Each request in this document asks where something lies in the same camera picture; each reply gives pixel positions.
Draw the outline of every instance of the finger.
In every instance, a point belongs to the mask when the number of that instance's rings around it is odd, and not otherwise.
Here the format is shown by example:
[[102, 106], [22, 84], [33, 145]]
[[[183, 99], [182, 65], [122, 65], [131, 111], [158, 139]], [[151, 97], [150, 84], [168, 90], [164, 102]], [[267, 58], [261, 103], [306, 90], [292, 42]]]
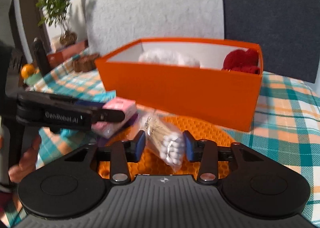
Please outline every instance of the finger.
[[38, 134], [32, 141], [32, 148], [35, 150], [35, 151], [38, 151], [39, 150], [39, 147], [40, 147], [40, 144], [41, 144], [41, 136]]
[[35, 165], [37, 161], [38, 152], [32, 148], [29, 148], [19, 161], [19, 166], [23, 169]]
[[14, 165], [9, 169], [8, 174], [9, 174], [9, 176], [16, 175], [17, 173], [19, 173], [21, 171], [22, 171], [22, 169], [19, 167], [19, 165]]
[[20, 183], [21, 180], [28, 175], [29, 173], [33, 172], [34, 170], [36, 170], [36, 166], [30, 166], [25, 170], [21, 170], [21, 168], [14, 168], [14, 169], [10, 169], [11, 171], [9, 171], [9, 177], [10, 180], [14, 183]]

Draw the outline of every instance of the orange box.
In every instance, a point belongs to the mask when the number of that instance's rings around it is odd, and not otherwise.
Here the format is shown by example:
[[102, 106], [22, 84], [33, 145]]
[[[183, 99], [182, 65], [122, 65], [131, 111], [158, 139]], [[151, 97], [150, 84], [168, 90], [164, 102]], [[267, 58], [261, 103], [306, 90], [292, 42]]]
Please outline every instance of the orange box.
[[[201, 67], [139, 63], [140, 54], [163, 48], [193, 56]], [[259, 53], [260, 74], [221, 70], [235, 49]], [[133, 41], [96, 59], [106, 90], [138, 104], [186, 115], [240, 131], [249, 131], [259, 96], [263, 58], [258, 44], [198, 38]]]

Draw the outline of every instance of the metal pivot pin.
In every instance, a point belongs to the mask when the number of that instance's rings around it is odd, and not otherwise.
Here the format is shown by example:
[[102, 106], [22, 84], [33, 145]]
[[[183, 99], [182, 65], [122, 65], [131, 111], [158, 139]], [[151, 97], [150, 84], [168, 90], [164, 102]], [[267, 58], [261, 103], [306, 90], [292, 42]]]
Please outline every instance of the metal pivot pin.
[[112, 176], [112, 179], [116, 182], [122, 182], [127, 180], [128, 176], [124, 173], [117, 173]]
[[212, 173], [203, 173], [201, 174], [200, 178], [203, 181], [213, 181], [216, 178], [216, 175], [212, 174]]

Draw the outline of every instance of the pink box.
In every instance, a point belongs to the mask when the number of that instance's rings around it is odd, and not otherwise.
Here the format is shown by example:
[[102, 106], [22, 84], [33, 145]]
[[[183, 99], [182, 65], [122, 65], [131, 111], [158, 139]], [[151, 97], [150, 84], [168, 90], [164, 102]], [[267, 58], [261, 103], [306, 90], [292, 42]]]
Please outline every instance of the pink box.
[[121, 110], [125, 113], [125, 118], [121, 123], [97, 122], [91, 126], [92, 131], [107, 139], [118, 131], [137, 112], [135, 101], [120, 97], [110, 100], [102, 108]]

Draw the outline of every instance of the logo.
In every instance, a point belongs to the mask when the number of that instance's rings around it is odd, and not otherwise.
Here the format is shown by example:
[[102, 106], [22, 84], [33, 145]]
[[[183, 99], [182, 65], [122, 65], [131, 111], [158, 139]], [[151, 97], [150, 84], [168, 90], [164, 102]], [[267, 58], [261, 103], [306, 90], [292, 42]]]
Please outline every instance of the logo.
[[159, 179], [159, 181], [161, 181], [162, 183], [167, 183], [169, 180], [170, 179], [167, 179], [166, 177]]
[[78, 123], [77, 117], [71, 117], [71, 116], [65, 116], [65, 115], [59, 115], [59, 114], [52, 114], [49, 112], [45, 112], [45, 117], [53, 120], [59, 120], [64, 121], [68, 123]]

